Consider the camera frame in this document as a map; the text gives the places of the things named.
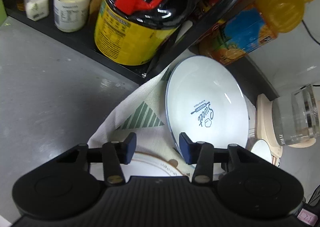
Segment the large white Sweet plate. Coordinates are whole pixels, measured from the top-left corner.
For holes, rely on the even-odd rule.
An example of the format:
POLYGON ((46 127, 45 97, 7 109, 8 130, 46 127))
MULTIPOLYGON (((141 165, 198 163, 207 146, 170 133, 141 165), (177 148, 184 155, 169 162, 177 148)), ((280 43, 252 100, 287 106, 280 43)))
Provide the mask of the large white Sweet plate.
POLYGON ((213 59, 195 55, 176 65, 165 91, 165 113, 176 146, 180 133, 216 148, 246 146, 244 94, 232 74, 213 59))

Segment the small white bakery plate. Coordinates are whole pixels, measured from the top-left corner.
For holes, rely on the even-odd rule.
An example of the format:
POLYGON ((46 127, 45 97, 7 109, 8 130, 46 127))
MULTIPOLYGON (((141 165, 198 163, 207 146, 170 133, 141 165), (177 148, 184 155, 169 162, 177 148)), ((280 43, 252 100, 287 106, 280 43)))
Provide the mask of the small white bakery plate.
POLYGON ((265 140, 257 140, 255 144, 253 144, 251 152, 267 162, 272 163, 271 150, 265 140))

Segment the brown rimmed white plate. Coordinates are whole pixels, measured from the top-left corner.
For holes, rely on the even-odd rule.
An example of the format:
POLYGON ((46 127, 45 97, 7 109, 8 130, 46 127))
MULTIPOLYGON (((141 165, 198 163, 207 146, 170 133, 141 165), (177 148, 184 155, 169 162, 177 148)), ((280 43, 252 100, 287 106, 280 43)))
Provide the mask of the brown rimmed white plate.
POLYGON ((183 176, 177 168, 155 156, 135 152, 130 163, 120 164, 125 181, 131 176, 139 177, 180 177, 183 176))

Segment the patterned table cloth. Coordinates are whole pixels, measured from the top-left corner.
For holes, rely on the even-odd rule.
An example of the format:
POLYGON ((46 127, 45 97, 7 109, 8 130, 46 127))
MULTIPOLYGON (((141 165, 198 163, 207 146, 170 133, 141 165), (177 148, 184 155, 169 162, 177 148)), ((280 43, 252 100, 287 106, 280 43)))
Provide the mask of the patterned table cloth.
POLYGON ((195 167, 186 164, 181 156, 165 113, 165 91, 175 67, 167 68, 125 98, 90 137, 88 145, 99 148, 106 142, 122 141, 129 133, 136 133, 137 152, 162 159, 191 177, 195 167))

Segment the glass kettle on cream base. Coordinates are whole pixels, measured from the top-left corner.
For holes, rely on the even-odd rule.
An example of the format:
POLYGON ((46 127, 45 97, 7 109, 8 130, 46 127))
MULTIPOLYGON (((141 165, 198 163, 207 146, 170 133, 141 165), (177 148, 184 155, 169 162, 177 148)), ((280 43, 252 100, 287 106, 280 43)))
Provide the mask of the glass kettle on cream base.
POLYGON ((272 164, 280 165, 283 147, 307 148, 319 137, 319 100, 317 84, 304 85, 299 90, 274 100, 264 94, 257 98, 258 140, 265 140, 272 154, 272 164))

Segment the black shelf rack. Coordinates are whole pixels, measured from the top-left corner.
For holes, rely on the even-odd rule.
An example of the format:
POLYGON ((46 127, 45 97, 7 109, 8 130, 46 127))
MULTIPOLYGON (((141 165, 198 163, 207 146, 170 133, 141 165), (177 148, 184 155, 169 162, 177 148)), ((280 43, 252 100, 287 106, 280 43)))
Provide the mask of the black shelf rack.
POLYGON ((154 56, 149 55, 151 52, 150 47, 144 47, 141 44, 142 41, 139 39, 139 36, 144 34, 141 29, 137 29, 137 34, 133 36, 129 34, 120 35, 108 25, 103 25, 103 31, 107 32, 107 34, 103 36, 102 43, 96 45, 94 42, 94 30, 92 28, 82 28, 77 32, 65 33, 58 30, 54 25, 53 13, 50 13, 48 17, 42 20, 32 21, 26 17, 25 13, 17 9, 15 0, 3 0, 3 3, 8 16, 141 85, 160 74, 183 51, 200 40, 216 22, 235 6, 236 1, 219 0, 181 38, 178 38, 177 35, 182 28, 176 29, 166 40, 157 46, 154 56), (115 49, 110 50, 110 53, 119 56, 119 49, 125 40, 129 41, 124 47, 128 49, 131 56, 139 57, 146 55, 148 57, 147 61, 138 65, 127 65, 119 61, 113 61, 102 53, 108 46, 115 46, 115 49))

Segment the yellow label soy sauce jug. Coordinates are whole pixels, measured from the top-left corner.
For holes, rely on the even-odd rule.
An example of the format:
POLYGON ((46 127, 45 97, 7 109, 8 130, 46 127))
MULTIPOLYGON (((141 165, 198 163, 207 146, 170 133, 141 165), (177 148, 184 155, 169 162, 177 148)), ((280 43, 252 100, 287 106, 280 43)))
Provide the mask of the yellow label soy sauce jug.
MULTIPOLYGON (((96 45, 102 43, 103 25, 108 25, 120 35, 137 34, 141 29, 144 34, 139 36, 142 46, 150 47, 150 56, 154 56, 155 50, 185 21, 195 9, 199 0, 102 0, 94 31, 96 45)), ((120 47, 120 55, 115 56, 110 50, 115 46, 108 46, 102 53, 113 61, 119 61, 127 65, 138 65, 147 61, 146 55, 133 57, 124 46, 120 47)))

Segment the orange juice bottle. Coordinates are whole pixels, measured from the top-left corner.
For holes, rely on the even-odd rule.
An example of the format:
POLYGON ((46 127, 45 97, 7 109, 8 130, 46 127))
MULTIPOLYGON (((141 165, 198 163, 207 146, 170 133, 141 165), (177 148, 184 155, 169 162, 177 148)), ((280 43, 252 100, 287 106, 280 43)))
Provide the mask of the orange juice bottle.
POLYGON ((224 66, 288 33, 303 20, 313 0, 255 0, 227 22, 217 24, 199 44, 199 53, 224 66))

